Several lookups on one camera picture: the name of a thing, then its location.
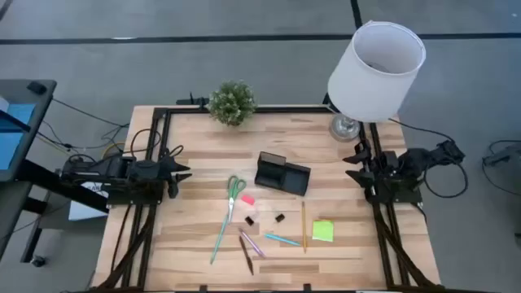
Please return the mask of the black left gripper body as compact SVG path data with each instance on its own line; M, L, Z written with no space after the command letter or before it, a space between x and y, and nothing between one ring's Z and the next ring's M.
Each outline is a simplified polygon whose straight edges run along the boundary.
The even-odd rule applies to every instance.
M157 162L152 160L140 160L131 164L129 169L130 181L166 181L168 184L173 184L174 180L171 175L173 166L171 159L159 160Z

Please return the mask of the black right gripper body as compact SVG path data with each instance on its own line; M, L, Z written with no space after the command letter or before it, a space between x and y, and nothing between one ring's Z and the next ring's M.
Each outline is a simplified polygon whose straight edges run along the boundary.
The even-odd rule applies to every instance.
M370 171L373 175L370 184L397 186L401 182L399 167L400 163L395 151L382 151L370 161Z

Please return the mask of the green handled scissors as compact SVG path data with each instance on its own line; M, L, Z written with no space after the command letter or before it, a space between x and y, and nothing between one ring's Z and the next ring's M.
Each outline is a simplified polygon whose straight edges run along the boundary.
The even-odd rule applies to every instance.
M233 175L228 179L227 191L228 191L228 214L227 221L231 222L234 211L234 202L237 199L239 193L243 191L247 186L247 183L243 179L239 179Z

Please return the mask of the green sticky note pad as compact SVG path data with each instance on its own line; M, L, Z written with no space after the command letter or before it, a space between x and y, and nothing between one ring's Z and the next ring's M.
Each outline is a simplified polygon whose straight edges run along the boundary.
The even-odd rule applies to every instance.
M334 241L334 224L332 221L314 221L312 239L324 242Z

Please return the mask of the teal green pen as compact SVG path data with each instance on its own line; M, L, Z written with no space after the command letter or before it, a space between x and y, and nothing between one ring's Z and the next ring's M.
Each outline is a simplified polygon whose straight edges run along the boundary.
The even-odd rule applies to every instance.
M209 261L209 264L211 264L211 265L213 264L213 262L216 259L219 247L221 245L221 241L223 239L223 235L225 233L225 229L226 229L227 225L229 224L229 221L230 221L230 212L227 212L227 214L225 216L225 219L222 222L221 230L220 230L220 232L219 232L219 234L217 236L217 240L216 240L215 246L214 246L213 251L212 251L212 255L211 255L211 258L210 258L210 261Z

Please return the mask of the yellow pencil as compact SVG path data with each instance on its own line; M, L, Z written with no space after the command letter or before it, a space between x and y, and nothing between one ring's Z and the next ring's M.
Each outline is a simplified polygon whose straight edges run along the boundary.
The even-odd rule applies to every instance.
M306 228L306 210L305 210L305 201L301 202L301 227L302 227L302 248L304 254L307 253L307 228Z

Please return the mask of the black mesh desk organizer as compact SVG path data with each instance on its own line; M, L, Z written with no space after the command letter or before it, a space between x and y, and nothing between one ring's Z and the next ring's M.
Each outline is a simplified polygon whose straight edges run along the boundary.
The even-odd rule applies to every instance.
M311 169L287 162L287 158L261 151L257 160L254 182L293 195L305 196Z

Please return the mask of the purple mechanical pencil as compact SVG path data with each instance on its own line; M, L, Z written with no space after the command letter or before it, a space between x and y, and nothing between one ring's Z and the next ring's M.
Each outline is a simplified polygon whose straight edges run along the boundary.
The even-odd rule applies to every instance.
M261 258L266 258L265 253L260 249L260 247L250 238L250 236L245 232L244 229L239 228L239 233L246 239L246 241L252 246L253 250L256 252L258 256Z

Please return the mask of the light blue pen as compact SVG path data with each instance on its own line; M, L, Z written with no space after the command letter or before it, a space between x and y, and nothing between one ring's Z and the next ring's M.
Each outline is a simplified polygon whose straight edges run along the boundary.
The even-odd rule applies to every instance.
M301 244L296 242L296 241L293 241L293 240L290 240L288 238L284 238L284 237L278 236L276 234L265 234L264 236L266 238L268 238L268 239L279 241L281 243L290 244L292 246L296 246L296 247L300 247L301 246Z

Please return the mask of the brown mechanical pencil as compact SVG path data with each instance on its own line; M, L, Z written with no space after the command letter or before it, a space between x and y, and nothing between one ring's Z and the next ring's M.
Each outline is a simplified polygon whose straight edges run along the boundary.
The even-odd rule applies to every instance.
M249 272L253 276L254 275L254 268L253 268L252 259L251 259L251 257L249 256L249 254L247 252L247 248L246 248L245 242L243 241L243 238L241 236L239 236L239 242L240 242L241 248L243 250L243 254L245 256L245 260L247 262L247 267L249 269Z

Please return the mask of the white shade table lamp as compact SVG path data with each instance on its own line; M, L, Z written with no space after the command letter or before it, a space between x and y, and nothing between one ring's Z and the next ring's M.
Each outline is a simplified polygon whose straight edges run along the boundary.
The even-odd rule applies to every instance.
M330 124L339 142L353 140L360 123L394 117L427 57L426 48L409 28L369 21L352 36L327 83L331 105L338 110Z

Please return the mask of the white paper sheet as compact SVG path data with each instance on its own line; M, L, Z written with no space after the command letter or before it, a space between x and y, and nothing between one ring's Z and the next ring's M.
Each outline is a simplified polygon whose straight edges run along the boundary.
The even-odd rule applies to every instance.
M102 184L99 182L85 182L82 184L83 187L97 193L98 195L102 195L105 199L108 198L108 193L102 190ZM100 212L94 208L90 208L84 204L78 202L71 202L68 219L70 221L82 221L97 217L107 216L107 212Z

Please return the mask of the grey floor device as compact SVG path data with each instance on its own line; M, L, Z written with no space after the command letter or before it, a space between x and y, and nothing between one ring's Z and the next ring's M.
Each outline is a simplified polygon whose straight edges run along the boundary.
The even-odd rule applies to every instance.
M493 150L493 147L496 146L497 144L501 144L501 143L509 143L509 146L506 146L501 151L495 152ZM511 191L511 190L507 190L506 188L501 187L498 184L496 184L490 178L490 176L487 174L487 171L486 171L486 168L494 167L495 165L497 165L497 164L499 164L501 162L508 162L510 159L512 159L514 157L521 158L521 140L513 140L513 139L511 139L511 140L509 140L509 139L496 140L494 142L491 142L488 145L488 150L489 150L490 154L485 156L482 159L482 164L481 164L482 172L483 172L483 174L485 176L485 179L488 181L489 184L491 184L492 186L494 186L498 190L506 192L506 193L508 193L510 195L516 195L518 197L521 197L521 193L514 192L514 191Z

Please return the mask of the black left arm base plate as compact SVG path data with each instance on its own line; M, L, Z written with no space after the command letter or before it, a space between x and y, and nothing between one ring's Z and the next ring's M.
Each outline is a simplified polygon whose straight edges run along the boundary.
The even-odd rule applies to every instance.
M123 186L104 185L102 191L107 192L109 205L157 204L162 201L164 184L148 182Z

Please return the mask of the black clamp bracket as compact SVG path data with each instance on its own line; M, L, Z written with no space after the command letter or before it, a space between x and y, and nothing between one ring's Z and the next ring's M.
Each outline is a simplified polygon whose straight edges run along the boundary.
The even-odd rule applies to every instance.
M195 98L193 96L193 94L190 93L190 97L189 98L178 99L176 101L176 104L180 105L180 106L193 106L193 105L197 105L198 107L205 107L208 104L208 102L209 102L209 98L205 98L205 97Z

